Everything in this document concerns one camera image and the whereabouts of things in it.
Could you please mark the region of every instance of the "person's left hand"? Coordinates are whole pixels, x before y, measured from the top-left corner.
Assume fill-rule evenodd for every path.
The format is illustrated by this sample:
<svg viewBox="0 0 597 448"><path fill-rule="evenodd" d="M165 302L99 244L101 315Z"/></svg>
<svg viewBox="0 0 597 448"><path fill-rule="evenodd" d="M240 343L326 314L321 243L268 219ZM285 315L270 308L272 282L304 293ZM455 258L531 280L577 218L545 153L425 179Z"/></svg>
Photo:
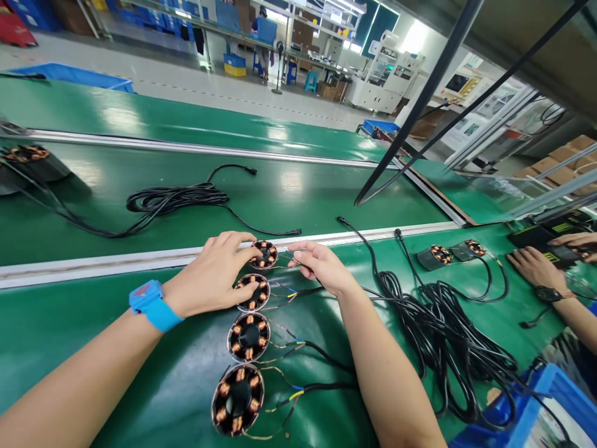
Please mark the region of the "person's left hand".
<svg viewBox="0 0 597 448"><path fill-rule="evenodd" d="M558 291L561 295L570 294L566 286L564 272L555 267L545 255L533 247L515 250L507 255L510 263L518 270L526 281L533 286L546 286Z"/></svg>
<svg viewBox="0 0 597 448"><path fill-rule="evenodd" d="M248 232L226 231L205 243L199 256L171 280L164 283L164 301L181 318L230 308L247 301L258 283L244 288L232 286L239 271L253 257L261 256L256 247L237 252L243 241L256 241Z"/></svg>

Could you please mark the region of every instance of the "window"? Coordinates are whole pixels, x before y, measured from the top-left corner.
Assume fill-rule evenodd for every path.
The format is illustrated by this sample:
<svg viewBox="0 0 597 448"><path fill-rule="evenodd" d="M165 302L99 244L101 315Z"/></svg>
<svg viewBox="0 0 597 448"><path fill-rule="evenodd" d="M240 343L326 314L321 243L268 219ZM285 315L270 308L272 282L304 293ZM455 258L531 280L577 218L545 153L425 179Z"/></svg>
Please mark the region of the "window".
<svg viewBox="0 0 597 448"><path fill-rule="evenodd" d="M406 33L404 42L400 47L400 53L408 52L419 54L423 48L423 44L425 43L428 32L429 28L426 25L422 24L418 20L415 20L415 22L410 26L408 33Z"/></svg>

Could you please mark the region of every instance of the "white machine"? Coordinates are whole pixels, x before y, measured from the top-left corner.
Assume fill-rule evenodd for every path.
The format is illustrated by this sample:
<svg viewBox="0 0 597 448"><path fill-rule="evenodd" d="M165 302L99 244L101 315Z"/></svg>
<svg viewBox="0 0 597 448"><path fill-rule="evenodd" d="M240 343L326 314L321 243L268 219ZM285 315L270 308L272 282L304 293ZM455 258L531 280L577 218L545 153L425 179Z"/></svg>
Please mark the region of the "white machine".
<svg viewBox="0 0 597 448"><path fill-rule="evenodd" d="M362 77L348 85L346 100L352 105L393 112L419 74L425 57L400 53L398 36L386 30L372 45L375 58Z"/></svg>

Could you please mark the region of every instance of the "blue watch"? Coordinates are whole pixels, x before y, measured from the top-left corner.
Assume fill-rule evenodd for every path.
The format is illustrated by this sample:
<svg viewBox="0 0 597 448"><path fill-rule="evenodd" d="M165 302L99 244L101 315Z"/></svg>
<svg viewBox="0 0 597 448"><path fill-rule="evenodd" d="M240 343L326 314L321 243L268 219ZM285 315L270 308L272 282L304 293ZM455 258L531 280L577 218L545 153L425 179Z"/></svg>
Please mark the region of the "blue watch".
<svg viewBox="0 0 597 448"><path fill-rule="evenodd" d="M163 298L162 284L157 280L150 280L129 294L129 305L133 313L145 314L155 328L166 333L184 319L179 318Z"/></svg>

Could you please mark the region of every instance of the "green workbench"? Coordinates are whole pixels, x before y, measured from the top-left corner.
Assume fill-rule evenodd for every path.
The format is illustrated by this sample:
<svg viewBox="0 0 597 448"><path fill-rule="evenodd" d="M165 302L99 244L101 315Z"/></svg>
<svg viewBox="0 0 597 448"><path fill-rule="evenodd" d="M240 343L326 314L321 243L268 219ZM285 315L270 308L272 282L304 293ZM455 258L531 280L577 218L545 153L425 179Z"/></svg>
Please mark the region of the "green workbench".
<svg viewBox="0 0 597 448"><path fill-rule="evenodd" d="M34 129L344 161L376 162L384 153L374 141L347 131L62 82L0 79L0 91L1 112L13 123ZM242 170L222 170L216 175L215 184L230 195L229 205L236 213L265 230L300 227L306 238L346 232L335 220L340 214L359 229L420 226L449 220L406 177L365 206L353 208L357 192L372 171L368 167L118 146L44 146L75 174L53 184L58 196L90 223L111 230L120 230L136 220L124 207L126 197L133 192L203 182L213 168L230 162L255 167L258 174L253 177ZM132 238L104 240L73 228L20 195L0 198L0 224L4 231L0 266L193 248L222 230L245 230L226 210L192 207L156 219ZM406 242L416 253L431 244L451 246L472 238L503 258L513 249L505 239L506 233L504 226L492 225L408 236ZM404 290L412 290L412 274L396 241L379 240L372 245L380 269L395 271ZM362 285L377 289L371 259L363 245L345 244L333 249ZM496 296L503 285L496 263L491 265L496 278L492 295ZM523 370L563 325L558 317L548 315L536 328L520 329L517 321L533 318L540 305L530 287L507 263L506 269L511 293L504 301L464 303L463 307L482 331L516 357ZM122 313L129 291L150 278L168 280L177 271L159 269L0 290L0 340L8 341L0 349L0 382L4 388L0 412ZM477 262L420 272L424 281L443 279L469 294L479 294L485 288L484 268ZM268 276L295 289L310 285L294 270L276 269ZM387 327L414 359L391 305L377 306ZM237 315L236 310L227 310L198 316L166 335L101 431L96 446L258 444L249 439L237 442L222 438L211 428L211 397L221 374L232 362L226 352L226 334ZM337 303L326 295L297 299L267 315L299 337L313 340L340 360L350 362ZM272 328L274 341L288 341L285 333L275 325ZM277 356L277 349L269 347L264 359ZM343 372L308 349L277 365L298 384L346 380ZM276 372L265 372L264 380L266 405L287 398L292 392ZM424 384L437 406L432 376ZM491 385L476 387L478 396L485 397ZM274 432L284 417L283 411L263 414L251 434L266 436ZM447 439L464 428L451 415L442 419L440 425ZM288 432L287 442L293 446L376 443L363 402L354 391L325 391L303 397ZM272 444L280 440L284 440L284 433Z"/></svg>
<svg viewBox="0 0 597 448"><path fill-rule="evenodd" d="M453 246L473 238L503 260L504 254L513 249L504 237L506 233L504 226L493 225L409 236L405 240L410 252L416 253L431 244ZM404 290L411 291L413 275L397 242L374 241L372 246L379 269L396 272ZM333 250L361 285L379 290L373 279L370 255L362 244L336 246ZM490 265L496 279L491 297L496 297L503 289L503 281L497 264L490 261ZM522 330L517 322L535 317L542 306L529 285L507 262L505 266L511 282L510 295L492 304L464 302L463 308L480 330L514 355L524 370L563 329L563 324L558 317L549 314L536 328ZM0 357L0 383L4 390L0 413L124 312L129 291L149 279L166 281L177 271L161 269L0 291L0 340L8 342L3 345ZM468 294L479 294L486 286L484 267L477 261L434 272L419 268L419 273L425 282L445 280ZM313 287L296 270L276 269L266 272L266 276L295 289ZM272 298L271 303L276 300L283 299ZM388 329L415 361L392 306L377 302L377 308ZM246 438L231 441L217 435L211 427L211 398L220 376L232 363L226 351L226 334L237 315L236 309L201 315L188 319L167 334L110 417L95 446L161 448L264 443ZM320 344L341 361L351 362L348 339L334 299L324 294L299 298L266 315L299 337ZM278 327L272 325L272 329L273 341L279 345L290 341ZM301 350L275 365L300 385L349 379L346 373L331 367L309 350ZM270 346L263 360L278 357L279 353L279 349ZM293 393L276 372L264 372L264 381L267 407ZM428 375L424 385L437 407L432 375ZM476 385L482 403L490 387L490 384ZM284 409L261 414L250 434L271 434L286 412ZM449 440L465 425L448 415L440 420L440 426ZM322 391L303 397L287 431L293 446L371 446L375 440L364 405L355 391ZM272 444L284 440L282 433Z"/></svg>

